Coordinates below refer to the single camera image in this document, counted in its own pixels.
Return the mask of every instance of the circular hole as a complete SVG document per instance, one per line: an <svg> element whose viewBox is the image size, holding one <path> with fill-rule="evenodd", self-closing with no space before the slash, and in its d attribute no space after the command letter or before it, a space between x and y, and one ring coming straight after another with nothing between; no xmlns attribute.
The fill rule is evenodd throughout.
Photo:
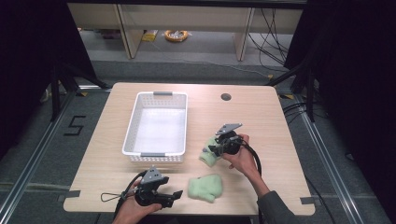
<svg viewBox="0 0 396 224"><path fill-rule="evenodd" d="M228 93L223 93L223 94L221 95L221 99L222 99L223 101L229 101L229 100L231 100L231 95L228 94Z"/></svg>

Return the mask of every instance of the gray carpet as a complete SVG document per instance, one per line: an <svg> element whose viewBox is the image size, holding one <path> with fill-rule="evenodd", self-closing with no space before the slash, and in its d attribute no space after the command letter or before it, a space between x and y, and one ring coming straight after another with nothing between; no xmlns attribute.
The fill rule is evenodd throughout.
<svg viewBox="0 0 396 224"><path fill-rule="evenodd" d="M256 74L241 72L232 68L214 64L196 63L115 63L92 62L97 76L108 84L119 81L129 82L170 82L170 83L207 83L207 84L236 84L263 85L268 78ZM281 73L268 71L260 66L237 65L244 70L255 70L268 76L276 77ZM88 84L83 79L79 83ZM287 88L291 80L279 84L279 89ZM98 218L95 213L67 213L63 210L58 196L64 195L71 185L79 167L85 148L88 145L96 122L106 103L108 92L89 92L87 96L76 96L67 108L61 126L50 143L43 160L37 168L31 186L22 196L9 223L94 223ZM282 106L294 104L294 100L280 99ZM367 223L390 223L380 204L365 182L359 168L353 161L346 159L345 148L336 130L325 116L320 105L316 105L316 124L326 143L332 158L337 165L347 187L361 210L363 219ZM65 136L65 133L76 133L77 130L68 125L74 116L85 116L75 119L75 124L83 125L77 136ZM288 116L290 132L297 149L305 175L312 181L316 189L329 206L336 223L348 223L347 215L340 200L337 198L332 183L318 156L318 152L301 116ZM40 136L50 122L50 102L40 106L32 121L26 127L21 142L12 148L4 159L0 161L0 199L7 196L9 185L19 177L24 164L29 159ZM311 217L299 217L302 223L332 223L323 205L317 205L316 213ZM99 216L98 223L111 222L111 214Z"/></svg>

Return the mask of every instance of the human hand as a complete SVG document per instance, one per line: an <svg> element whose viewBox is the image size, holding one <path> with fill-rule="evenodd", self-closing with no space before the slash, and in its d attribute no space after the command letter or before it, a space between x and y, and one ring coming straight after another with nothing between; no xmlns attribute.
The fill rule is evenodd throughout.
<svg viewBox="0 0 396 224"><path fill-rule="evenodd" d="M244 144L248 144L249 136L247 134L240 133L238 135L242 137ZM231 165L229 166L230 169L235 168L245 176L259 173L252 154L248 151L247 148L243 146L239 148L239 151L235 155L223 153L222 158L231 163Z"/></svg>
<svg viewBox="0 0 396 224"><path fill-rule="evenodd" d="M135 181L132 184L131 189L134 189L139 183L140 180ZM160 203L141 206L134 199L134 193L128 193L125 202L122 204L116 218L113 221L113 224L136 224L146 215L161 210L162 208L163 206Z"/></svg>

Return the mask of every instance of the green cloth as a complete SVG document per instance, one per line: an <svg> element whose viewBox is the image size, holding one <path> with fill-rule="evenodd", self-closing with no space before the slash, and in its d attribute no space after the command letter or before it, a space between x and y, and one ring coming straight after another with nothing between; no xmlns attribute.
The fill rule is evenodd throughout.
<svg viewBox="0 0 396 224"><path fill-rule="evenodd" d="M213 136L206 141L204 150L203 150L203 152L201 152L201 154L199 156L199 159L201 161L203 161L204 163L206 163L209 167L212 167L216 163L216 161L219 159L215 155L215 153L213 153L209 148L209 146L216 146L218 144L216 142L215 138L216 138L216 136Z"/></svg>
<svg viewBox="0 0 396 224"><path fill-rule="evenodd" d="M189 181L189 197L213 203L222 193L221 177L206 175Z"/></svg>

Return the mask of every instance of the floor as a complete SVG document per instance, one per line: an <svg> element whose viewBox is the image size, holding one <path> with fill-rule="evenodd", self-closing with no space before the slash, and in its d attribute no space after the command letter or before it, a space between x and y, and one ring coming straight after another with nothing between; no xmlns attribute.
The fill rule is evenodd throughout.
<svg viewBox="0 0 396 224"><path fill-rule="evenodd" d="M141 43L136 57L132 60L127 59L120 39L103 39L98 31L83 30L80 34L98 76L109 81L120 79L120 74L107 72L118 71L108 69L109 66L128 66L129 63L133 66L141 63L174 63L177 66L207 64L211 68L227 67L243 76L257 76L260 73L264 80L271 75L282 74L285 70L274 59L260 54L252 40L247 43L244 61L238 62L233 47L233 35L227 33L191 32L184 42L170 43L164 39L163 31L159 31L153 43ZM261 35L252 34L252 38L259 46L262 45ZM292 35L278 35L277 38L287 48ZM274 46L277 45L273 38L269 41ZM268 45L265 49L282 61L278 49ZM250 70L260 66L265 66L265 70ZM160 72L161 67L157 66L156 69ZM304 100L303 94L292 99L287 96L287 87L291 81L292 78L277 87L278 92L282 91L279 100L284 108ZM24 169L31 156L36 155L38 148L50 146L49 150L43 151L38 165L30 170L33 172L32 178L19 198L19 203L12 208L13 214L8 223L111 222L111 214L71 214L66 213L62 207L62 196L68 191L84 154L84 150L78 150L76 145L82 148L87 146L100 117L100 109L90 108L103 108L107 96L108 92L98 91L90 92L89 97L64 95L64 102L68 102L69 97L73 99L68 103L63 120L54 124L58 130L62 130L57 133L47 132L50 125L50 102L44 102L37 109L35 118L27 125L23 134L23 141L0 161L0 200L3 201L9 196L13 183L26 177ZM326 118L323 107L315 105L315 114L316 122L311 123L303 107L294 107L285 113L307 181L313 183L310 190L317 206L317 212L312 217L299 217L299 220L302 223L390 223L359 167L345 156L347 150ZM75 115L89 115L83 120L84 132L79 137L66 137L65 133L74 131L68 126ZM46 135L49 136L48 143L40 141Z"/></svg>

